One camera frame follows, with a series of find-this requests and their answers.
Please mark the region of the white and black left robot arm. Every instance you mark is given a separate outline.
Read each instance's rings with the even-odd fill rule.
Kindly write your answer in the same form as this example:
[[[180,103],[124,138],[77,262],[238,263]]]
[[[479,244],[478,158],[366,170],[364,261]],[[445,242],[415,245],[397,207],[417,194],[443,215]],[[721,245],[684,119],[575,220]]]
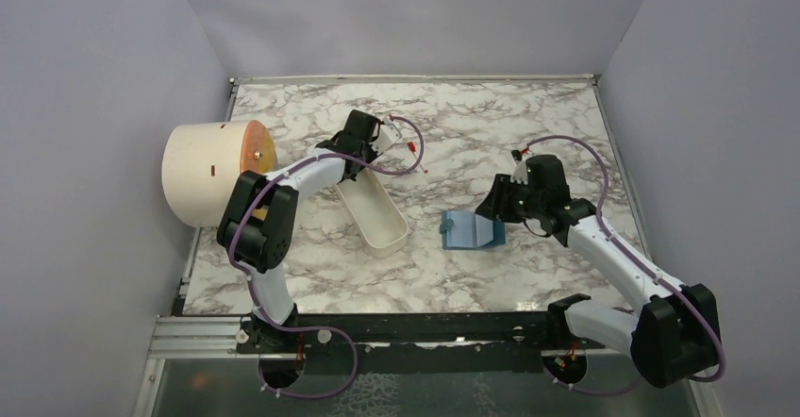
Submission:
[[[295,304],[282,262],[298,207],[374,162],[383,151],[385,126],[373,115],[352,110],[344,127],[305,157],[274,172],[242,172],[234,185],[216,240],[231,265],[244,274],[254,314],[264,321],[259,335],[274,351],[289,349],[296,339],[297,328],[289,320]]]

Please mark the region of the blue leather card holder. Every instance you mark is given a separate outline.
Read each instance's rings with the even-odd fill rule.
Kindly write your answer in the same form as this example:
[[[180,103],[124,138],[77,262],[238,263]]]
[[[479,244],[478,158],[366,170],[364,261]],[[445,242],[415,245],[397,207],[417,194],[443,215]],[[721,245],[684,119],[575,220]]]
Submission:
[[[507,242],[505,225],[470,211],[448,210],[439,231],[444,250],[487,250]]]

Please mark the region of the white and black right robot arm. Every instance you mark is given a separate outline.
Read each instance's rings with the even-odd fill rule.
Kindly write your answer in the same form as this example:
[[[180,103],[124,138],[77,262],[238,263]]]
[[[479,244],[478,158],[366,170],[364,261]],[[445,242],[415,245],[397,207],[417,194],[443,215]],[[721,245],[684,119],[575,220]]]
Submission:
[[[714,294],[665,273],[617,235],[598,206],[573,198],[557,157],[533,156],[518,162],[512,174],[496,175],[476,213],[506,224],[538,221],[545,236],[585,259],[631,307],[624,313],[583,294],[554,302],[544,323],[552,345],[598,342],[630,358],[657,388],[724,369]]]

